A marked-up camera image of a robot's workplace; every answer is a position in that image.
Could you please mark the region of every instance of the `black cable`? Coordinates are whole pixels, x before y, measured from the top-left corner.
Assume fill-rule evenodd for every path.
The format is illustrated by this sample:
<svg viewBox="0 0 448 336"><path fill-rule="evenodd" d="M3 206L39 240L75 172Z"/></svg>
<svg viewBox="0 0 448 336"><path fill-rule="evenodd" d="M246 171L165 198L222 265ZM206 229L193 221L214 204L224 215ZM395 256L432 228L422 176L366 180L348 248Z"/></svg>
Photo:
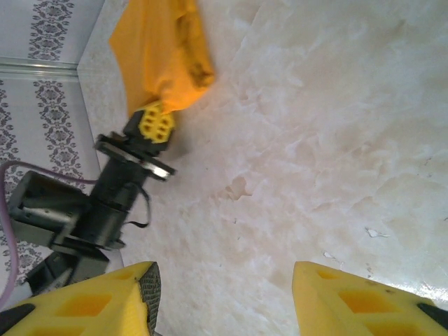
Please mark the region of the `black cable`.
<svg viewBox="0 0 448 336"><path fill-rule="evenodd" d="M146 213L148 215L148 221L146 223L139 223L139 222L136 222L133 220L130 222L126 222L125 224L133 224L133 225L137 226L138 228L144 229L144 228L147 228L151 224L151 197L140 185L138 185L136 183L131 183L131 184L139 190L140 194L145 199Z"/></svg>

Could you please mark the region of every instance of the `yellow foam pad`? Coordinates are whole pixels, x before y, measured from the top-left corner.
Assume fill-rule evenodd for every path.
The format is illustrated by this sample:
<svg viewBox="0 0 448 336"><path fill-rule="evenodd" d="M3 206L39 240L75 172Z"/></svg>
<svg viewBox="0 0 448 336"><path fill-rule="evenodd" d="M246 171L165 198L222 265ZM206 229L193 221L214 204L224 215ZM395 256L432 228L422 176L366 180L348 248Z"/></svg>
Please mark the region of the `yellow foam pad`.
<svg viewBox="0 0 448 336"><path fill-rule="evenodd" d="M214 82L195 0L130 0L109 44L129 116L159 99L165 113L186 109Z"/></svg>
<svg viewBox="0 0 448 336"><path fill-rule="evenodd" d="M301 336L447 336L417 307L429 299L312 262L294 267Z"/></svg>
<svg viewBox="0 0 448 336"><path fill-rule="evenodd" d="M156 292L154 283L160 283L157 264L141 262L32 297L19 305L31 303L35 310L5 336L150 336L158 307L148 311L142 300L145 291Z"/></svg>

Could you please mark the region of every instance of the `yellow connector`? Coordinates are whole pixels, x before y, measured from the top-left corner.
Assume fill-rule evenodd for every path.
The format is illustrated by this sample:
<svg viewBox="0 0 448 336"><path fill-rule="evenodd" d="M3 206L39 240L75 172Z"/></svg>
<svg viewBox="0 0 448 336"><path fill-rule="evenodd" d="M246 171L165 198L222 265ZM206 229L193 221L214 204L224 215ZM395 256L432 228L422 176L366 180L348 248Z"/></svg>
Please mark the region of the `yellow connector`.
<svg viewBox="0 0 448 336"><path fill-rule="evenodd" d="M151 140L154 144L167 142L174 129L174 119L171 113L163 113L161 101L156 101L140 108L143 117L139 123L139 130L144 139Z"/></svg>

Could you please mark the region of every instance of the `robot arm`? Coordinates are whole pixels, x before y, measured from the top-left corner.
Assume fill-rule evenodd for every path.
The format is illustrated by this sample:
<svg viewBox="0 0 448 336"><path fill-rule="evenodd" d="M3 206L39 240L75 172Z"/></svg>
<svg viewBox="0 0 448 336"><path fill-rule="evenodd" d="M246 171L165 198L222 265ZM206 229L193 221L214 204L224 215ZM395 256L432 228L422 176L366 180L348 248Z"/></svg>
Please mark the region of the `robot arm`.
<svg viewBox="0 0 448 336"><path fill-rule="evenodd" d="M100 135L95 148L109 156L92 192L29 171L11 195L9 212L18 239L53 252L27 275L33 295L63 274L64 285L103 274L101 249L121 249L126 217L148 177L166 181L175 170L156 157L168 147L172 115L160 102L138 110L122 131Z"/></svg>

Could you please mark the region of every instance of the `floral pattern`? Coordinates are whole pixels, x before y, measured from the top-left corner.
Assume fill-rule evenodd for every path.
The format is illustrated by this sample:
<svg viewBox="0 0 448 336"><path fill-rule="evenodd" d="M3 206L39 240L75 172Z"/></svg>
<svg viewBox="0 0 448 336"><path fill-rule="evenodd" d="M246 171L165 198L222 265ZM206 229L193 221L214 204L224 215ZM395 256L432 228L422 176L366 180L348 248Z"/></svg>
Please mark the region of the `floral pattern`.
<svg viewBox="0 0 448 336"><path fill-rule="evenodd" d="M11 112L8 111L8 103L6 102L6 91L0 89L0 163L9 160L20 160L19 150L16 147L16 136L14 135L14 126L11 124ZM6 197L9 198L15 186L23 177L24 172L17 167L11 167L6 174ZM0 228L0 246L7 246L5 235ZM29 244L25 241L19 241L17 248L20 256L20 269L17 283L21 284L26 274L42 261L42 252L37 249L37 245ZM2 255L9 257L9 249L5 249ZM6 271L11 269L11 260L5 263Z"/></svg>
<svg viewBox="0 0 448 336"><path fill-rule="evenodd" d="M70 115L65 102L62 83L56 80L39 80L34 82L37 88L36 98L39 100L39 112L43 120L47 149L54 172L82 178L79 155L74 142L74 132L69 122Z"/></svg>
<svg viewBox="0 0 448 336"><path fill-rule="evenodd" d="M20 151L17 146L17 132L15 132L13 117L8 110L6 91L3 90L4 82L0 80L0 163L7 160L21 160ZM33 82L35 97L45 135L46 147L49 151L48 160L52 163L52 170L61 174L82 177L81 164L78 151L76 150L75 134L70 123L69 109L62 83L55 80L39 80ZM9 169L6 175L6 195L9 197L14 191L24 172L17 167ZM5 257L4 266L6 271L11 269L9 259L10 251L6 247L6 238L0 230L1 255ZM20 257L20 271L17 283L21 284L27 273L35 268L44 257L47 256L46 249L19 241L17 244Z"/></svg>
<svg viewBox="0 0 448 336"><path fill-rule="evenodd" d="M59 61L74 4L69 0L38 0L34 4L28 57Z"/></svg>

